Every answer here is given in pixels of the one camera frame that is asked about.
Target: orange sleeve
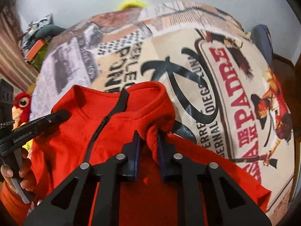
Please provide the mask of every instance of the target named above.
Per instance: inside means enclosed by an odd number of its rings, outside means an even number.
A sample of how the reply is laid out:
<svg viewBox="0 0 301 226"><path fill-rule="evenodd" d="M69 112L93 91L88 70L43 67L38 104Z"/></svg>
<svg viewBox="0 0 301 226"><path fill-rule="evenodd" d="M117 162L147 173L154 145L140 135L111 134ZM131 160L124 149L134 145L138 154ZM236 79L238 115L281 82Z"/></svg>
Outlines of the orange sleeve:
<svg viewBox="0 0 301 226"><path fill-rule="evenodd" d="M7 185L6 181L3 183L2 191L0 193L0 200L3 205L12 216L12 218L16 221L18 225L22 225L26 216L28 209L30 207L29 204L24 204L21 197L15 194Z"/></svg>
<svg viewBox="0 0 301 226"><path fill-rule="evenodd" d="M251 199L266 212L271 191L264 188L260 182L248 174L245 170L228 159L213 153L212 151L198 146L189 140L185 140L175 134L168 134L167 141L176 146L177 152L189 157L194 162L209 164L218 163L226 173L251 197Z"/></svg>

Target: curtain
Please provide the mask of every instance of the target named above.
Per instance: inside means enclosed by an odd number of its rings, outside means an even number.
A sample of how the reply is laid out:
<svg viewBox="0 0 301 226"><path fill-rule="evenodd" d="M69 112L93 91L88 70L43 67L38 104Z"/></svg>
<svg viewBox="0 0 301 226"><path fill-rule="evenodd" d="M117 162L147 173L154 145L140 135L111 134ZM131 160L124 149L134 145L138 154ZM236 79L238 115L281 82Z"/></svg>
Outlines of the curtain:
<svg viewBox="0 0 301 226"><path fill-rule="evenodd" d="M22 92L20 88L14 85L10 80L8 80L3 74L0 73L0 79L4 79L8 84L14 88L14 97Z"/></svg>
<svg viewBox="0 0 301 226"><path fill-rule="evenodd" d="M0 74L16 90L26 91L36 82L38 72L21 54L18 42L22 35L15 0L9 0L0 13Z"/></svg>

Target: metal rivet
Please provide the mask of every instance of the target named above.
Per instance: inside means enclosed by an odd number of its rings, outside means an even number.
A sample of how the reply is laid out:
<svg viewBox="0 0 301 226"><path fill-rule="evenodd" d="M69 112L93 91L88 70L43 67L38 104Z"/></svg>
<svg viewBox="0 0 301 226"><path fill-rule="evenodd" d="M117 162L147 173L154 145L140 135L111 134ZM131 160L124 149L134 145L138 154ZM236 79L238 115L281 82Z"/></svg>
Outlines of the metal rivet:
<svg viewBox="0 0 301 226"><path fill-rule="evenodd" d="M219 167L219 165L216 162L210 162L209 167L212 168L212 169L216 169L216 168Z"/></svg>
<svg viewBox="0 0 301 226"><path fill-rule="evenodd" d="M88 162L84 162L84 163L80 164L79 167L80 167L82 170L85 170L85 169L89 168L89 166L90 166L90 164L89 164Z"/></svg>
<svg viewBox="0 0 301 226"><path fill-rule="evenodd" d="M176 160L181 160L181 159L183 158L183 155L180 154L180 153L175 153L175 154L173 155L173 157L174 157Z"/></svg>
<svg viewBox="0 0 301 226"><path fill-rule="evenodd" d="M125 154L123 154L123 153L120 153L120 154L116 155L117 160L123 160L124 158L125 158Z"/></svg>

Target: finger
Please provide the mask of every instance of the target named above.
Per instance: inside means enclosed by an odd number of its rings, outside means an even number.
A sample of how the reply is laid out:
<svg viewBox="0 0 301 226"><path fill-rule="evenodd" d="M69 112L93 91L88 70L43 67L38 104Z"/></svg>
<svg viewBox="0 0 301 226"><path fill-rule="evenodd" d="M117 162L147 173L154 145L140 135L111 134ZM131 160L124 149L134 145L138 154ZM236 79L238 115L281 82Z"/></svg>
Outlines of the finger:
<svg viewBox="0 0 301 226"><path fill-rule="evenodd" d="M33 191L36 188L35 185L29 186L26 188L27 191Z"/></svg>
<svg viewBox="0 0 301 226"><path fill-rule="evenodd" d="M31 160L29 158L26 158L25 160L23 160L23 164L19 171L20 177L25 177L28 171L30 170L30 168L31 168Z"/></svg>
<svg viewBox="0 0 301 226"><path fill-rule="evenodd" d="M28 187L36 185L36 177L33 171L29 171L23 181L20 183L21 188L26 189Z"/></svg>
<svg viewBox="0 0 301 226"><path fill-rule="evenodd" d="M13 171L7 166L1 166L1 174L4 178L13 177Z"/></svg>
<svg viewBox="0 0 301 226"><path fill-rule="evenodd" d="M25 159L28 156L28 151L25 148L21 148L21 152L22 152L22 157Z"/></svg>

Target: human hand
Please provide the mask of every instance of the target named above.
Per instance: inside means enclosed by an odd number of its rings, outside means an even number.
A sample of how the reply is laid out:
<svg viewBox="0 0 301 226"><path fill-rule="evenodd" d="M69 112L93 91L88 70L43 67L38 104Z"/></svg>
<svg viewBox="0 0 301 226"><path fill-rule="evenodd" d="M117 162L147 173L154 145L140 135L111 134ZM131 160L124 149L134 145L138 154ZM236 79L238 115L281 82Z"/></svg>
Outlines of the human hand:
<svg viewBox="0 0 301 226"><path fill-rule="evenodd" d="M21 186L21 188L26 189L27 191L32 191L34 189L34 187L36 186L36 177L35 177L33 171L31 171L31 169L30 169L31 160L29 158L27 158L28 151L24 148L21 148L21 149L22 149L23 164L19 171L19 176L21 178L23 178L23 181L21 182L20 186ZM14 185L11 181L11 178L13 177L13 171L6 166L1 166L1 174L4 177L4 179L6 180L10 189L14 193L18 194L16 188L14 187Z"/></svg>

